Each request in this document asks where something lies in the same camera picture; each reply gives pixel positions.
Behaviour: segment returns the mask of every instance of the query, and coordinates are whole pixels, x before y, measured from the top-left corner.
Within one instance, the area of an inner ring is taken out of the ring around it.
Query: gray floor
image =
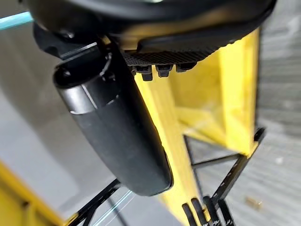
[[[3,0],[0,16],[21,12]],[[0,158],[63,218],[82,207],[114,176],[99,160],[53,88],[57,60],[39,51],[31,25],[0,32]],[[301,222],[301,2],[279,0],[264,25],[258,123],[267,136],[227,200],[238,226],[299,226]],[[221,148],[190,140],[194,161],[223,156]],[[213,194],[232,162],[198,171]],[[117,202],[128,190],[113,196]],[[261,210],[246,198],[262,202]],[[97,212],[94,222],[111,208]],[[179,223],[155,198],[128,194],[118,206],[129,226]],[[100,226],[119,226],[111,213]]]

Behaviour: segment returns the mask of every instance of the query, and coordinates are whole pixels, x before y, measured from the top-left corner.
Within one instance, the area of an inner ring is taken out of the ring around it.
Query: black metal bracket
[[[265,134],[265,129],[259,128],[254,135],[254,141],[260,143],[264,137],[264,134]],[[185,139],[185,142],[186,142],[186,146],[187,146],[188,153],[189,153],[190,160],[191,160],[192,159],[191,151],[189,150],[186,139]],[[228,156],[225,156],[222,158],[211,159],[211,160],[207,160],[207,161],[203,161],[203,162],[199,162],[199,163],[195,163],[195,164],[191,165],[193,172],[194,172],[195,180],[198,185],[199,193],[200,193],[201,197],[203,198],[203,203],[205,204],[205,206],[210,214],[210,217],[211,217],[210,225],[213,225],[213,226],[221,226],[222,225],[222,223],[218,217],[218,214],[217,214],[217,210],[220,209],[222,212],[223,218],[224,218],[225,225],[226,226],[235,226],[233,217],[231,216],[229,208],[225,202],[225,198],[228,195],[231,188],[234,186],[234,184],[237,181],[238,177],[240,176],[241,172],[244,170],[244,168],[250,161],[251,157],[252,156],[247,157],[247,156],[241,155],[241,154],[233,154],[233,155],[228,155]],[[225,179],[219,185],[219,187],[217,188],[217,190],[215,191],[213,196],[212,197],[203,196],[200,181],[197,177],[196,169],[210,166],[210,165],[219,164],[219,163],[226,162],[226,161],[235,160],[235,159],[237,159],[237,161],[235,162],[233,167],[230,169],[230,171],[228,172]],[[207,222],[207,220],[205,218],[205,215],[204,215],[204,212],[203,212],[203,209],[202,209],[202,206],[201,206],[199,200],[194,198],[191,200],[191,202],[198,215],[201,225],[208,226],[209,222]],[[182,205],[182,207],[183,207],[183,210],[187,216],[187,219],[188,219],[190,225],[192,225],[192,226],[196,225],[195,219],[189,208],[189,205],[185,203],[184,205]]]
[[[75,213],[66,226],[77,226],[82,221],[84,221],[83,226],[88,226],[91,219],[97,210],[97,208],[103,204],[107,199],[111,197],[119,188],[121,183],[115,179],[110,183],[105,189],[103,189],[97,196],[91,199],[83,208],[81,208],[77,213]]]

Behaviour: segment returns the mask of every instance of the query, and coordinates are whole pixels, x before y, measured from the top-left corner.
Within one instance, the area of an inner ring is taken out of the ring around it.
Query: concrete floor
[[[21,12],[3,0],[0,17]],[[63,218],[95,196],[114,176],[68,114],[52,85],[58,60],[36,47],[31,25],[0,32],[0,159]],[[228,196],[238,226],[292,225],[301,221],[301,2],[279,0],[263,29],[258,123],[268,134]],[[221,148],[190,140],[194,161],[222,156]],[[198,171],[205,194],[233,163]],[[155,198],[123,188],[119,210],[129,226],[180,225]],[[246,204],[251,197],[262,209]],[[96,213],[97,222],[111,206]],[[119,226],[111,213],[101,226]]]

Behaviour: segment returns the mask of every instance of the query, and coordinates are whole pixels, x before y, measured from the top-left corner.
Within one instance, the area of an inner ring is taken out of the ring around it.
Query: teal cable
[[[19,26],[21,24],[26,24],[32,21],[33,18],[29,12],[19,13],[16,15],[0,18],[0,31],[8,29],[10,27]]]

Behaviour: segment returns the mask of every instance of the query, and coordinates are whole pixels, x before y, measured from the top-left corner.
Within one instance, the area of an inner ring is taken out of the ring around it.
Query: black tube
[[[171,187],[156,127],[118,56],[79,54],[58,66],[54,83],[91,146],[122,184],[144,196]]]

